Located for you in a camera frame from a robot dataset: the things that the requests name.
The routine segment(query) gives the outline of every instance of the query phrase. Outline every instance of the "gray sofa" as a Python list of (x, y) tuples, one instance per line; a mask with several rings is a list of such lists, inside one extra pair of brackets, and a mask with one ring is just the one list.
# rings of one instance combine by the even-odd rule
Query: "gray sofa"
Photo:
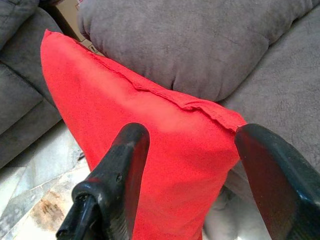
[(40, 61), (45, 29), (60, 29), (38, 4), (0, 1), (0, 168), (61, 119)]
[[(319, 3), (83, 0), (78, 24), (109, 58), (273, 130), (320, 171)], [(254, 202), (241, 163), (225, 185)]]

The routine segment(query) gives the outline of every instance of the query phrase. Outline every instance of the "red pillow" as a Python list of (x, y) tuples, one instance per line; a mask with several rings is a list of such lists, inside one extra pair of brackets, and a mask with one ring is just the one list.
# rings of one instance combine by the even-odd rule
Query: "red pillow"
[(200, 240), (205, 215), (239, 159), (236, 112), (167, 90), (75, 40), (47, 31), (43, 74), (92, 170), (127, 123), (149, 130), (134, 240)]

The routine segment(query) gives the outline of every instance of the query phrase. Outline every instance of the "red fabric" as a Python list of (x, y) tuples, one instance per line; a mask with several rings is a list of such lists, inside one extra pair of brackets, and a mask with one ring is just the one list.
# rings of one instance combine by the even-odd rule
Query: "red fabric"
[(92, 170), (119, 130), (150, 133), (134, 240), (200, 240), (205, 215), (239, 159), (242, 117), (210, 101), (164, 89), (60, 33), (41, 45), (45, 80)]

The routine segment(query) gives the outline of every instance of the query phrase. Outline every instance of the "black plastic part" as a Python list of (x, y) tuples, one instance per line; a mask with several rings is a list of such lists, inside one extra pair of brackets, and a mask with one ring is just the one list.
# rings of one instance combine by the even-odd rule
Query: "black plastic part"
[(101, 162), (72, 191), (73, 206), (58, 240), (130, 240), (150, 137), (138, 123), (124, 126)]
[(289, 143), (257, 125), (235, 143), (273, 240), (320, 240), (320, 175)]

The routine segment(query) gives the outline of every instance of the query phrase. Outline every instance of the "tiled floor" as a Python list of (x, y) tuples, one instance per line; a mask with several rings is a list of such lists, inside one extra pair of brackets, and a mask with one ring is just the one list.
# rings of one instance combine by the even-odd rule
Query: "tiled floor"
[[(0, 169), (0, 239), (54, 240), (88, 174), (81, 149), (60, 122)], [(227, 189), (210, 209), (204, 240), (270, 240), (256, 207)]]

